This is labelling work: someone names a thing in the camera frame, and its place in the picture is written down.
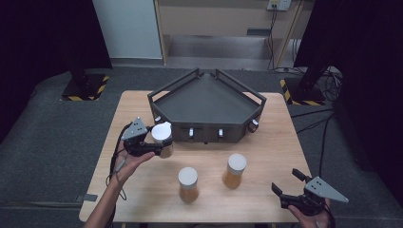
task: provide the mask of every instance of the wall outlet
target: wall outlet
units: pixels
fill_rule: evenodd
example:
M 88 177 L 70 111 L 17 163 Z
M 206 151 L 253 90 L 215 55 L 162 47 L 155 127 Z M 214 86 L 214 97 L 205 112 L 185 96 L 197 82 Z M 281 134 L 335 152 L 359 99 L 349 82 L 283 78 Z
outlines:
M 287 11 L 290 8 L 292 0 L 269 0 L 267 4 L 267 10 L 274 10 L 276 6 L 279 11 Z

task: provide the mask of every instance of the black curtain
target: black curtain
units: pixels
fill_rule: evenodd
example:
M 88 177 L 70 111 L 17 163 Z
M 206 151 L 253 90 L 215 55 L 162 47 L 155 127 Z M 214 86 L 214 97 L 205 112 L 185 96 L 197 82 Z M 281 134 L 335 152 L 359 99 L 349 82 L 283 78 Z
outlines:
M 35 85 L 86 68 L 111 68 L 91 0 L 0 3 L 0 142 Z
M 341 71 L 336 115 L 401 205 L 402 11 L 402 1 L 316 1 L 295 63 Z

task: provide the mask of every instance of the white lid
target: white lid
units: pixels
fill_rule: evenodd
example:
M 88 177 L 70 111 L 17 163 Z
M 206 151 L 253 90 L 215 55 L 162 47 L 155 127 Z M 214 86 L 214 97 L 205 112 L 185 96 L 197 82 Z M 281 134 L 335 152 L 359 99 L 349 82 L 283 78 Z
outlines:
M 155 125 L 151 130 L 152 138 L 156 141 L 164 141 L 171 136 L 171 123 L 165 122 Z
M 182 187 L 193 187 L 198 181 L 198 172 L 192 167 L 183 168 L 178 175 Z
M 246 159 L 241 154 L 233 154 L 228 159 L 228 166 L 234 174 L 240 174 L 246 167 Z

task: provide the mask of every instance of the wrist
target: wrist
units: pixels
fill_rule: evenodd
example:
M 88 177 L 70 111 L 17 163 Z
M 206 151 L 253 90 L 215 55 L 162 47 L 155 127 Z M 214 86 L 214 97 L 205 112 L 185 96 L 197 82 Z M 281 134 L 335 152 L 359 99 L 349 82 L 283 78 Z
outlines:
M 121 191 L 122 188 L 124 187 L 125 180 L 122 178 L 122 174 L 120 172 L 115 173 L 110 177 L 109 185 L 110 188 L 113 188 L 117 191 Z

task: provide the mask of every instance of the white wall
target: white wall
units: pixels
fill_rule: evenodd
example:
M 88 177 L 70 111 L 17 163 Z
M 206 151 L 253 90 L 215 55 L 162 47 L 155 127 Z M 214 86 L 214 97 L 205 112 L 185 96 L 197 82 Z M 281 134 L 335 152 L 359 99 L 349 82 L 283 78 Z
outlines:
M 93 3 L 110 58 L 163 58 L 153 0 Z

